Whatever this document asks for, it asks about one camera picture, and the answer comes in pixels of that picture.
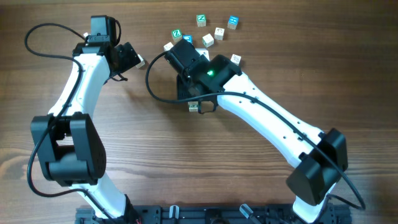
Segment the white block green side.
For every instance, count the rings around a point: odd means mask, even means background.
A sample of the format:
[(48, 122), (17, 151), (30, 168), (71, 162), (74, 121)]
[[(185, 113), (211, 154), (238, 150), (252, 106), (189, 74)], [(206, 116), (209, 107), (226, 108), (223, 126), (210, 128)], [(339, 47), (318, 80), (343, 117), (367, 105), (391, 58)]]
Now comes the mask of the white block green side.
[(174, 45), (169, 42), (167, 44), (164, 45), (164, 51), (169, 51)]

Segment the green letter block top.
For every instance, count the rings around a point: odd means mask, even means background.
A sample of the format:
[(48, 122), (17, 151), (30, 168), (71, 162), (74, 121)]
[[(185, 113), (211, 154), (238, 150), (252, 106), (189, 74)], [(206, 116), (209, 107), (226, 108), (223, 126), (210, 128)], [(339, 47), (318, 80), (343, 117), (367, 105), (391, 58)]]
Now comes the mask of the green letter block top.
[(206, 15), (205, 14), (197, 14), (197, 26), (198, 27), (206, 26)]

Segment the plain block with drawing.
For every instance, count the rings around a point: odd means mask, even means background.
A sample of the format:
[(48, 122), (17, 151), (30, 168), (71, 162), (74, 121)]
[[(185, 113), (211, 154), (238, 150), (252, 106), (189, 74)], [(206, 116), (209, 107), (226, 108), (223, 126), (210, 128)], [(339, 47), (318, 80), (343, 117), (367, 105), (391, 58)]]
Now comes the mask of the plain block with drawing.
[(224, 29), (220, 28), (220, 27), (216, 27), (215, 28), (214, 38), (216, 40), (223, 40), (223, 38), (224, 38)]

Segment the white block far right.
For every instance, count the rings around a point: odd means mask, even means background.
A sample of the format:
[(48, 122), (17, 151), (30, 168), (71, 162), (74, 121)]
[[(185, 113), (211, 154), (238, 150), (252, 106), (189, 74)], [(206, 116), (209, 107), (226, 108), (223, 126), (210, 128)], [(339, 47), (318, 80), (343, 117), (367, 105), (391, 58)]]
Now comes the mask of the white block far right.
[(240, 61), (241, 61), (241, 56), (236, 55), (236, 54), (232, 54), (231, 56), (231, 61), (236, 64), (237, 66), (239, 66)]

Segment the yellow block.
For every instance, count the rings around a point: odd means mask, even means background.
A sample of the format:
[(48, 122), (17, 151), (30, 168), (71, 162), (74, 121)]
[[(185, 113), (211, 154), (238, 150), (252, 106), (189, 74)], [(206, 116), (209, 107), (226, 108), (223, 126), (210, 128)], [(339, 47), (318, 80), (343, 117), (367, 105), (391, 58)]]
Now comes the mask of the yellow block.
[(198, 102), (197, 101), (189, 101), (188, 105), (189, 105), (190, 108), (197, 107), (198, 106)]

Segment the white block number four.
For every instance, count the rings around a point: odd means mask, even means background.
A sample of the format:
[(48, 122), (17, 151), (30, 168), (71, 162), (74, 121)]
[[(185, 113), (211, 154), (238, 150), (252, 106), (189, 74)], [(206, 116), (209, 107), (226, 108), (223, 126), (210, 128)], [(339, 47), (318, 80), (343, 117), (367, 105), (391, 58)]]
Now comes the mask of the white block number four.
[(188, 110), (189, 110), (189, 112), (198, 112), (197, 107), (189, 107)]

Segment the plain white block left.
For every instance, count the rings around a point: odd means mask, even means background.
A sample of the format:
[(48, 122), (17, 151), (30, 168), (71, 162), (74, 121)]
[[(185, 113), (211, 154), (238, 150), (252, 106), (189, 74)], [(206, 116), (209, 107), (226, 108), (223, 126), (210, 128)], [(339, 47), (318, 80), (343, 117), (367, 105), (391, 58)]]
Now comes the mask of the plain white block left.
[(141, 55), (137, 55), (138, 57), (139, 57), (139, 60), (140, 60), (140, 62), (136, 65), (136, 68), (141, 68), (141, 67), (143, 67), (145, 64), (146, 64), (146, 62), (145, 62), (145, 60), (141, 57)]

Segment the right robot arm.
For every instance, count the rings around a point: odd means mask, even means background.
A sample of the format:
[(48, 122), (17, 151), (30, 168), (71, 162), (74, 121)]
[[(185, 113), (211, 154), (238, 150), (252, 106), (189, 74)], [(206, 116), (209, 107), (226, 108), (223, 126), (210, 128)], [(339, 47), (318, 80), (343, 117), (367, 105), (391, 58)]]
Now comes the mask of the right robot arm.
[(348, 168), (345, 136), (336, 129), (324, 133), (298, 119), (265, 95), (228, 57), (199, 53), (180, 40), (164, 45), (165, 59), (178, 73), (180, 100), (213, 101), (264, 136), (294, 168), (286, 183), (295, 194), (294, 213), (313, 223), (341, 171)]

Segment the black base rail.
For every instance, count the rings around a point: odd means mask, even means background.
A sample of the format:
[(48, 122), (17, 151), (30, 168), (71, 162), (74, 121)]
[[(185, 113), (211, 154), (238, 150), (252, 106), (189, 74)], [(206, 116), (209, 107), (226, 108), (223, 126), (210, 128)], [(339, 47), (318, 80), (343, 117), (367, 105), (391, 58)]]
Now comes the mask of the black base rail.
[[(305, 223), (293, 212), (291, 204), (250, 206), (252, 212), (246, 218), (238, 207), (161, 207), (135, 206), (137, 221), (143, 224), (210, 224), (210, 223)], [(111, 223), (96, 216), (91, 208), (78, 208), (75, 223)], [(329, 203), (320, 219), (314, 223), (352, 224), (351, 211), (347, 205)]]

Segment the blue block top right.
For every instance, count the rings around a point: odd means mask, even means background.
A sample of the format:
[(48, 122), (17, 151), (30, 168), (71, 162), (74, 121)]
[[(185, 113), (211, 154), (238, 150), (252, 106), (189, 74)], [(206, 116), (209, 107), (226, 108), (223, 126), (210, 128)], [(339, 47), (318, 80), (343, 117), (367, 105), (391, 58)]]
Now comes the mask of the blue block top right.
[(228, 26), (229, 29), (236, 30), (238, 22), (239, 22), (239, 17), (230, 16), (229, 19), (228, 19), (228, 25), (227, 26)]

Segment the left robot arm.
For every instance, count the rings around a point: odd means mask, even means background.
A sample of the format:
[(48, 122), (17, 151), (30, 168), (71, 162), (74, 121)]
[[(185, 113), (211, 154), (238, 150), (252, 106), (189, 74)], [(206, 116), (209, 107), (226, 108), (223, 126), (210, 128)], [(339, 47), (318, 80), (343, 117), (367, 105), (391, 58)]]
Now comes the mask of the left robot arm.
[(27, 183), (46, 198), (80, 194), (100, 223), (139, 223), (127, 195), (106, 174), (106, 151), (93, 124), (101, 89), (143, 60), (129, 42), (120, 43), (121, 25), (110, 16), (92, 16), (91, 31), (76, 45), (70, 77), (57, 102), (30, 124), (34, 149)]

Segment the green Z block left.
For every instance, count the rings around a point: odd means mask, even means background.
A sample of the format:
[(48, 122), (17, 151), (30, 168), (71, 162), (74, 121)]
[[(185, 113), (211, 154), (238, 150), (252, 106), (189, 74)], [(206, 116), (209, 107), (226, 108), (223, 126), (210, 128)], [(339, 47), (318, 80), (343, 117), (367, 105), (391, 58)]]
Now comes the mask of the green Z block left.
[(183, 39), (183, 34), (180, 29), (175, 29), (171, 31), (172, 39), (174, 42), (179, 42)]

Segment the blue block centre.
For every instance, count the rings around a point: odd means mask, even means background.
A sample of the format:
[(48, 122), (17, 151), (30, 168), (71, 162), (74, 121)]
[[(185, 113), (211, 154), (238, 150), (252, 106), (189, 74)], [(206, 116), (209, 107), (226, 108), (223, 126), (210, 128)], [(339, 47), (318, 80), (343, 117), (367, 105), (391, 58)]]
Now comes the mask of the blue block centre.
[(193, 43), (191, 35), (183, 35), (183, 39), (185, 39), (187, 42), (189, 42), (191, 44)]

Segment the blue block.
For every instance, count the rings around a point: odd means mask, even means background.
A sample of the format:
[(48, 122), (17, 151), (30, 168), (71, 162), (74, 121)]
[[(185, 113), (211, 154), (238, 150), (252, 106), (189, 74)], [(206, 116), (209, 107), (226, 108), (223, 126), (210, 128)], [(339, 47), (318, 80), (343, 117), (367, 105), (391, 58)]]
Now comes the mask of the blue block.
[(238, 22), (239, 22), (239, 17), (230, 16), (229, 19), (228, 19), (228, 25), (227, 26), (228, 26), (229, 29), (236, 30)]
[(187, 42), (189, 42), (191, 44), (193, 43), (191, 35), (183, 35), (183, 39), (185, 39)]

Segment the white block teal side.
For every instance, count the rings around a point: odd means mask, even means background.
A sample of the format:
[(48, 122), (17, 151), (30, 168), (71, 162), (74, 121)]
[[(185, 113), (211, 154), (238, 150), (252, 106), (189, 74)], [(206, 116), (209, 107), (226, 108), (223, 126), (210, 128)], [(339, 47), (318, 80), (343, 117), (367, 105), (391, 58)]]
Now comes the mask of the white block teal side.
[(211, 34), (207, 34), (207, 35), (204, 35), (203, 37), (202, 37), (202, 42), (203, 42), (203, 45), (207, 48), (207, 47), (210, 47), (210, 46), (212, 46), (213, 44), (214, 44), (214, 38), (213, 38), (213, 36), (211, 35)]

